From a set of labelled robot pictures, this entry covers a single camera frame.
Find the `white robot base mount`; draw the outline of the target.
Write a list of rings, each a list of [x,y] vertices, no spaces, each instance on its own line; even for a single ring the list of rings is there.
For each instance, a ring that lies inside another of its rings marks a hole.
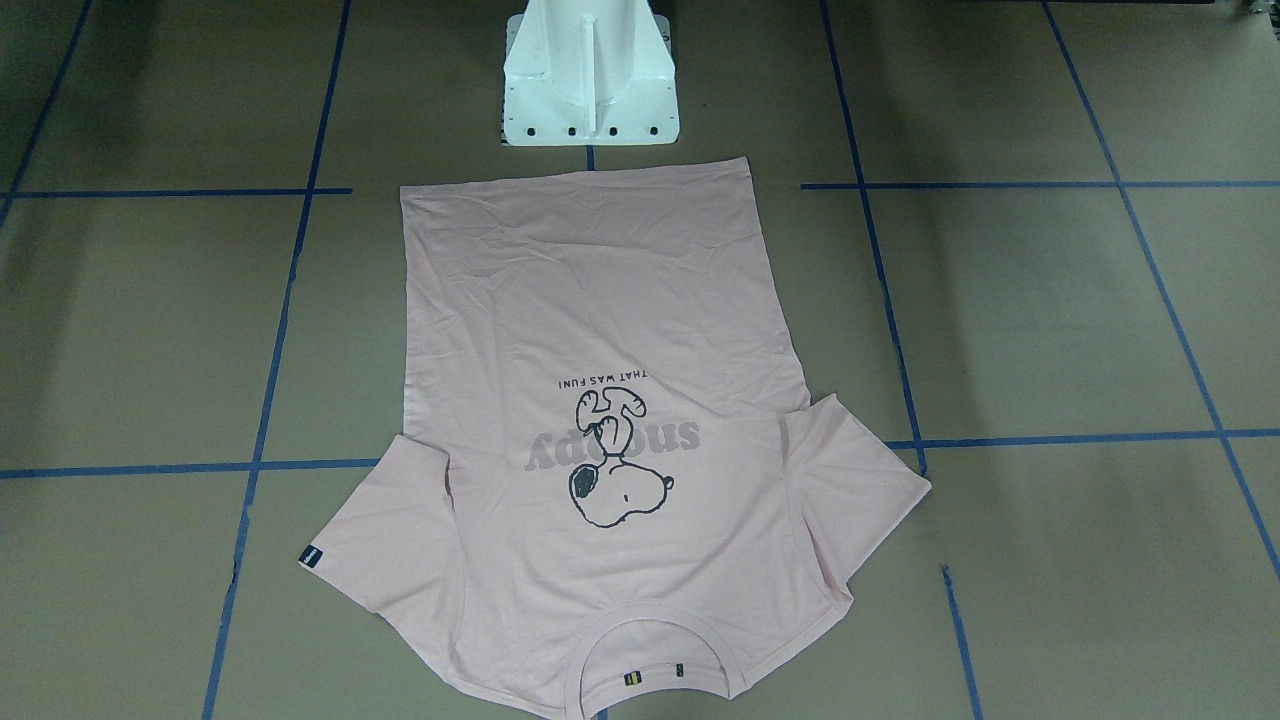
[[[678,140],[669,20],[648,1],[530,1],[507,20],[503,70],[508,145]]]

